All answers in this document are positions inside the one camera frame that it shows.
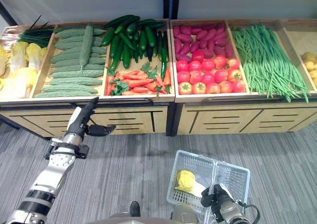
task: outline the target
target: white wall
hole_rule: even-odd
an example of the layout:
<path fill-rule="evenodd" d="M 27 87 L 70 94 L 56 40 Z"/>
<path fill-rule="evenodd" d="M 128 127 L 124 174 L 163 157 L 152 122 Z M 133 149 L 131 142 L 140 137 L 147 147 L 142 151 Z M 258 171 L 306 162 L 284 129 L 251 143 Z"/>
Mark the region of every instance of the white wall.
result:
<path fill-rule="evenodd" d="M 125 14 L 162 18 L 163 0 L 1 0 L 18 24 L 107 20 Z"/>
<path fill-rule="evenodd" d="M 178 18 L 317 18 L 317 0 L 179 0 Z"/>

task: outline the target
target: black cable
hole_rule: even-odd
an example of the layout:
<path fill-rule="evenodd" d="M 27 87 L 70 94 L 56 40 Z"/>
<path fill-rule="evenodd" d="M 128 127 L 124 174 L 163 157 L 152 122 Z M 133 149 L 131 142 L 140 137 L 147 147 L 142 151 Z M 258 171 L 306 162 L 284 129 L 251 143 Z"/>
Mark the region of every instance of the black cable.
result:
<path fill-rule="evenodd" d="M 252 223 L 252 224 L 257 224 L 258 221 L 259 221 L 260 218 L 261 218 L 261 214 L 260 214 L 260 211 L 259 211 L 259 209 L 257 208 L 257 206 L 252 205 L 252 204 L 249 204 L 249 205 L 248 205 L 248 204 L 246 204 L 246 203 L 242 203 L 241 201 L 238 201 L 238 204 L 243 207 L 242 212 L 243 212 L 244 215 L 246 214 L 246 209 L 247 209 L 247 208 L 250 208 L 250 207 L 251 207 L 251 208 L 255 208 L 255 209 L 257 210 L 257 217 L 255 218 L 255 220 L 254 220 L 253 223 Z"/>

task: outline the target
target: black pole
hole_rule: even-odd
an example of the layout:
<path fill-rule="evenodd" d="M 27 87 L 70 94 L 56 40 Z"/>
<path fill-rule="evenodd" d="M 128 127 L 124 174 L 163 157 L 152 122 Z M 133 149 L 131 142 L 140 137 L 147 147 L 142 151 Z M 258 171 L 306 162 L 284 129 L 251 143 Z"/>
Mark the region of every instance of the black pole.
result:
<path fill-rule="evenodd" d="M 169 0 L 163 0 L 163 18 L 169 18 Z"/>
<path fill-rule="evenodd" d="M 16 21 L 13 19 L 13 17 L 10 15 L 10 13 L 5 9 L 3 4 L 0 2 L 0 14 L 4 18 L 4 20 L 9 24 L 10 26 L 18 25 Z"/>
<path fill-rule="evenodd" d="M 172 2 L 172 19 L 177 19 L 179 0 L 173 0 Z"/>

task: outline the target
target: yellow object in basket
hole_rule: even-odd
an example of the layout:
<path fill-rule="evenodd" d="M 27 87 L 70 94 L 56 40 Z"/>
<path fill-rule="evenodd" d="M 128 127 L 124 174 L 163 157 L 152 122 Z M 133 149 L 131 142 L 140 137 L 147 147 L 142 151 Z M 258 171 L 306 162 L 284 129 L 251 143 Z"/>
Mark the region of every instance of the yellow object in basket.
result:
<path fill-rule="evenodd" d="M 175 187 L 175 189 L 193 194 L 199 198 L 202 197 L 202 192 L 205 190 L 205 187 L 196 182 L 195 175 L 192 172 L 181 170 L 177 173 L 176 179 L 179 186 Z"/>

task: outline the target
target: purple sweet potato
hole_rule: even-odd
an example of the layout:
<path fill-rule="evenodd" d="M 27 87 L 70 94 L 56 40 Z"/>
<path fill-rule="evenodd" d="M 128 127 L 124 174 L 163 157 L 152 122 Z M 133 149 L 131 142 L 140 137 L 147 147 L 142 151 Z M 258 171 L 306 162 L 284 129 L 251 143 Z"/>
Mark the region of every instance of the purple sweet potato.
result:
<path fill-rule="evenodd" d="M 218 39 L 227 38 L 227 37 L 228 37 L 227 32 L 221 32 L 221 33 L 217 34 L 213 39 L 216 41 Z"/>
<path fill-rule="evenodd" d="M 180 39 L 180 41 L 183 43 L 185 42 L 192 43 L 194 41 L 194 39 L 191 36 L 185 35 L 185 34 L 178 34 L 176 37 Z"/>
<path fill-rule="evenodd" d="M 214 38 L 215 35 L 216 35 L 216 30 L 215 29 L 211 29 L 211 30 L 209 30 L 209 32 L 205 36 L 204 40 L 208 41 L 208 40 Z"/>
<path fill-rule="evenodd" d="M 201 27 L 193 26 L 192 27 L 192 35 L 197 35 L 200 31 L 202 31 Z"/>
<path fill-rule="evenodd" d="M 216 46 L 224 47 L 228 43 L 226 38 L 218 39 L 214 42 Z"/>
<path fill-rule="evenodd" d="M 213 52 L 215 53 L 215 55 L 223 55 L 225 56 L 225 52 L 224 52 L 224 49 L 221 48 L 220 46 L 215 46 L 214 49 L 213 49 Z"/>
<path fill-rule="evenodd" d="M 180 29 L 180 33 L 181 34 L 185 34 L 185 35 L 191 35 L 192 34 L 191 27 L 180 26 L 179 29 Z"/>
<path fill-rule="evenodd" d="M 177 61 L 179 61 L 179 60 L 185 60 L 185 61 L 187 61 L 188 63 L 190 63 L 190 62 L 192 61 L 192 59 L 191 59 L 189 56 L 187 56 L 187 55 L 180 55 L 180 54 L 176 54 L 176 59 L 177 59 Z"/>
<path fill-rule="evenodd" d="M 207 46 L 207 41 L 206 40 L 200 40 L 199 42 L 199 48 L 200 49 L 205 49 Z"/>
<path fill-rule="evenodd" d="M 209 31 L 209 30 L 211 30 L 211 29 L 213 29 L 215 27 L 216 27 L 216 25 L 214 25 L 213 23 L 210 23 L 210 24 L 202 26 L 202 29 L 206 30 L 206 31 Z"/>
<path fill-rule="evenodd" d="M 183 45 L 183 48 L 180 50 L 179 54 L 182 55 L 186 55 L 190 50 L 190 43 L 189 42 L 185 42 Z"/>
<path fill-rule="evenodd" d="M 176 38 L 174 40 L 174 46 L 175 46 L 175 53 L 178 54 L 180 52 L 180 50 L 182 49 L 182 43 L 181 43 L 180 39 Z"/>
<path fill-rule="evenodd" d="M 211 50 L 208 49 L 200 49 L 200 51 L 202 51 L 205 55 L 205 58 L 210 59 L 213 58 L 213 52 Z"/>
<path fill-rule="evenodd" d="M 192 45 L 190 46 L 190 53 L 193 53 L 196 50 L 198 50 L 198 47 L 199 47 L 199 42 L 193 42 Z"/>
<path fill-rule="evenodd" d="M 213 51 L 213 48 L 214 48 L 214 40 L 210 39 L 207 41 L 207 49 L 210 51 Z"/>
<path fill-rule="evenodd" d="M 227 43 L 224 46 L 224 52 L 225 52 L 226 58 L 233 57 L 233 47 L 232 47 L 232 45 L 230 43 Z"/>
<path fill-rule="evenodd" d="M 196 36 L 196 40 L 200 41 L 207 35 L 207 33 L 208 32 L 206 30 L 200 31 Z"/>

